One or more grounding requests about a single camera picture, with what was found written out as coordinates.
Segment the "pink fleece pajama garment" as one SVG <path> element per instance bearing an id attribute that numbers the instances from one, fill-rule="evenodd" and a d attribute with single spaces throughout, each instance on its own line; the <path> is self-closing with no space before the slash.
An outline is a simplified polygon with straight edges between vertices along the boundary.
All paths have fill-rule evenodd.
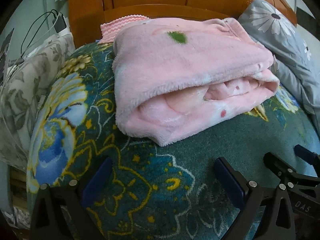
<path id="1" fill-rule="evenodd" d="M 117 33 L 116 123 L 160 146 L 248 112 L 274 96 L 272 53 L 234 18 L 156 18 Z"/>

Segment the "teal floral plush blanket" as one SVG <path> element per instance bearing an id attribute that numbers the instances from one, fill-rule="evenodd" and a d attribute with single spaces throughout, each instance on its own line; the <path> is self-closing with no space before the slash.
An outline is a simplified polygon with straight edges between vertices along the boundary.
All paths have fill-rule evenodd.
<path id="1" fill-rule="evenodd" d="M 80 179 L 106 155 L 111 176 L 87 211 L 107 239 L 220 239 L 238 210 L 213 174 L 216 158 L 265 187 L 279 181 L 263 163 L 266 152 L 299 173 L 315 174 L 293 148 L 318 152 L 318 134 L 283 87 L 250 112 L 165 147 L 124 135 L 115 121 L 113 59 L 111 45 L 91 43 L 57 75 L 30 146 L 29 209 L 40 185 Z"/>

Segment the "grey floral quilt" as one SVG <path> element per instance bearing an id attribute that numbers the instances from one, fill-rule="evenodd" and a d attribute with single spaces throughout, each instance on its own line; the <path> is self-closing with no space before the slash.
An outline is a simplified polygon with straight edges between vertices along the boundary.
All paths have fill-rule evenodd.
<path id="1" fill-rule="evenodd" d="M 315 128 L 319 129 L 319 68 L 293 24 L 265 0 L 254 0 L 238 21 L 253 40 L 272 52 L 276 64 L 272 73 L 311 115 Z"/>

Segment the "grey floral pillow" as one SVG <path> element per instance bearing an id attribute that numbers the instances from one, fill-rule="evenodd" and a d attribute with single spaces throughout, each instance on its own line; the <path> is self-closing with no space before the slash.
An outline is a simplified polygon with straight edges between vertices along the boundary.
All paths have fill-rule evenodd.
<path id="1" fill-rule="evenodd" d="M 72 34 L 53 35 L 9 74 L 1 87 L 1 161 L 26 170 L 39 102 L 74 51 Z"/>

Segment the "pink striped cloth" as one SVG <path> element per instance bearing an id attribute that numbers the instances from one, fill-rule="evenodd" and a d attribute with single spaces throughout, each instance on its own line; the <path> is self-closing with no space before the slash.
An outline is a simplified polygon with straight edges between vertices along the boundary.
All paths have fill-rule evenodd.
<path id="1" fill-rule="evenodd" d="M 127 15 L 108 23 L 103 23 L 100 25 L 100 30 L 102 34 L 102 39 L 98 42 L 99 44 L 112 43 L 117 35 L 126 25 L 139 22 L 144 20 L 149 20 L 149 17 L 143 15 Z"/>

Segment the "wooden bed headboard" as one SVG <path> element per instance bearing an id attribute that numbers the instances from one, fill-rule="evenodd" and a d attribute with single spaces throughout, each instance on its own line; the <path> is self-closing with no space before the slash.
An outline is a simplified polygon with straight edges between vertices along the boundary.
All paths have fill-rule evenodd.
<path id="1" fill-rule="evenodd" d="M 69 23 L 77 48 L 101 39 L 100 26 L 126 15 L 188 20 L 238 18 L 253 0 L 68 0 Z M 285 0 L 266 0 L 297 24 Z"/>

